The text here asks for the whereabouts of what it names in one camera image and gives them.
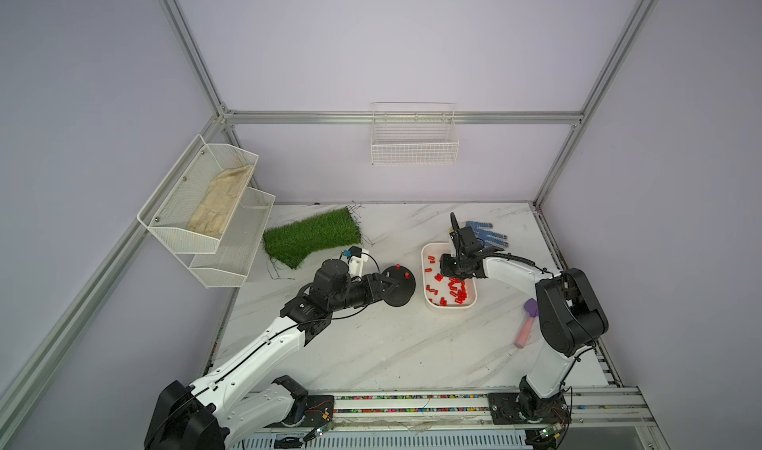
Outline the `black round screw base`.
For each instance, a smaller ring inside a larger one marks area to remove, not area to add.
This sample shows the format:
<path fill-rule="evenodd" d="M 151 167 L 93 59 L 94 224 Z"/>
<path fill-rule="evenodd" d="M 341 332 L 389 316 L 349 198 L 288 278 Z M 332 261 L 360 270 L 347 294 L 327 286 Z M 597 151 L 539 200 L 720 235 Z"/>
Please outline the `black round screw base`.
<path fill-rule="evenodd" d="M 404 273 L 406 273 L 406 271 L 410 273 L 410 277 L 408 279 L 405 279 L 404 277 Z M 393 303 L 386 304 L 392 307 L 403 307 L 408 304 L 417 286 L 416 279 L 412 271 L 410 271 L 408 267 L 403 267 L 402 265 L 401 269 L 395 269 L 395 266 L 393 265 L 392 267 L 387 267 L 387 269 L 385 269 L 385 271 L 382 273 L 385 275 L 391 275 L 391 277 L 396 277 L 396 279 L 399 279 L 401 283 L 399 289 L 394 294 L 395 301 Z"/>

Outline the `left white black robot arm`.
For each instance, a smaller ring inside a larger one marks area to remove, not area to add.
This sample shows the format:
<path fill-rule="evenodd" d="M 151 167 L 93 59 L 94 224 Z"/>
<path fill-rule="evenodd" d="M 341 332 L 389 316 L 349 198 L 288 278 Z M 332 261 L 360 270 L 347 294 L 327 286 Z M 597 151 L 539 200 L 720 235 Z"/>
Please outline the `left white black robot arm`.
<path fill-rule="evenodd" d="M 309 393 L 293 378 L 281 376 L 256 396 L 250 392 L 327 329 L 335 313 L 357 315 L 377 302 L 402 307 L 416 285 L 412 271 L 402 265 L 359 275 L 342 260 L 323 262 L 312 282 L 247 347 L 192 384 L 174 381 L 160 392 L 145 448 L 229 449 L 271 424 L 301 423 Z"/>

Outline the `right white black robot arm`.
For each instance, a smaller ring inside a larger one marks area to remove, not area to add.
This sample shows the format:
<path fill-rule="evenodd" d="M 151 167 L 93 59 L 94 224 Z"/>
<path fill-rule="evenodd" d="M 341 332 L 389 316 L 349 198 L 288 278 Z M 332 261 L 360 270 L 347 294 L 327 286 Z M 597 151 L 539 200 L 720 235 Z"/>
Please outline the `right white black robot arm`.
<path fill-rule="evenodd" d="M 454 279 L 492 279 L 525 292 L 537 302 L 540 354 L 519 384 L 517 418 L 538 423 L 554 414 L 573 366 L 609 329 L 589 278 L 581 269 L 549 271 L 535 262 L 486 246 L 472 227 L 450 216 L 454 253 L 440 259 L 441 273 Z"/>

